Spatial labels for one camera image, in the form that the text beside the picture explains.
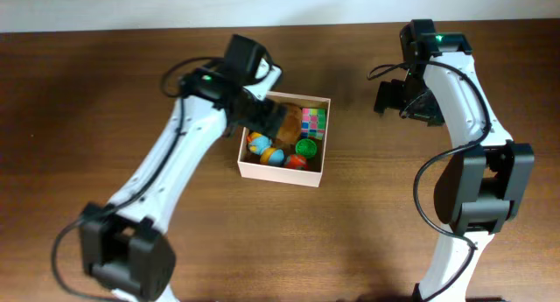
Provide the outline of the yellow blue toy duck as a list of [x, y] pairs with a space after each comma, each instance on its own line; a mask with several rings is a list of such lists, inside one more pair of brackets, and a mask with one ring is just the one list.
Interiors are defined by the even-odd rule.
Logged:
[[246, 140], [248, 150], [259, 157], [260, 164], [281, 166], [284, 163], [284, 151], [274, 147], [270, 138], [258, 132], [251, 132]]

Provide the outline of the brown plush toy with orange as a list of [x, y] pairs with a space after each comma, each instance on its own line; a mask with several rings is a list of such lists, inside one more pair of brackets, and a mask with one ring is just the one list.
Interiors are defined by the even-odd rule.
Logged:
[[284, 106], [287, 108], [287, 113], [280, 130], [276, 134], [276, 139], [273, 141], [273, 144], [279, 148], [295, 145], [302, 128], [302, 109], [293, 103], [285, 103]]

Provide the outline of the pastel puzzle cube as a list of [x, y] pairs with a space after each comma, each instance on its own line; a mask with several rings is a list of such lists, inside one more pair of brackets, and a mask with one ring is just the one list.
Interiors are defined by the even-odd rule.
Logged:
[[325, 109], [302, 108], [301, 137], [322, 140], [326, 133]]

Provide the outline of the red grey toy ball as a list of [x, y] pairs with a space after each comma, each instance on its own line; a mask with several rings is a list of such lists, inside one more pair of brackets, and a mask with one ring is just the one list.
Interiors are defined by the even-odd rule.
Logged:
[[291, 154], [285, 159], [283, 166], [288, 169], [303, 171], [308, 169], [308, 162], [303, 155]]

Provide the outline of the green lattice ball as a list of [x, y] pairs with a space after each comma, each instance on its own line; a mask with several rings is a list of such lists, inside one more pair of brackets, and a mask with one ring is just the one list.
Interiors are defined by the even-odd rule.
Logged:
[[303, 138], [296, 143], [295, 151], [297, 155], [305, 158], [314, 158], [318, 152], [318, 146], [310, 138]]

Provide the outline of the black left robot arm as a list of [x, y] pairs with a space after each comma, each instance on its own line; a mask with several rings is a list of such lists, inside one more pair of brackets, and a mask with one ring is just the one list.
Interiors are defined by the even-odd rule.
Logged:
[[201, 159], [228, 129], [274, 137], [285, 106], [267, 93], [282, 76], [266, 48], [233, 35], [221, 57], [198, 57], [185, 74], [170, 68], [160, 81], [175, 104], [167, 125], [129, 181], [106, 205], [80, 214], [85, 274], [110, 290], [110, 301], [173, 301], [176, 255], [165, 234]]

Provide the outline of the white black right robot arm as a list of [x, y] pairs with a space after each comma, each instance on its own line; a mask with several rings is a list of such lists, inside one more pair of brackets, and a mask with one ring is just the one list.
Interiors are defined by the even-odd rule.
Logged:
[[441, 33], [413, 20], [399, 34], [403, 61], [375, 67], [373, 80], [401, 68], [404, 80], [381, 82], [374, 111], [445, 125], [452, 148], [425, 162], [413, 201], [439, 238], [415, 301], [464, 301], [485, 247], [517, 216], [535, 164], [529, 144], [516, 143], [489, 105], [473, 49], [462, 33]]

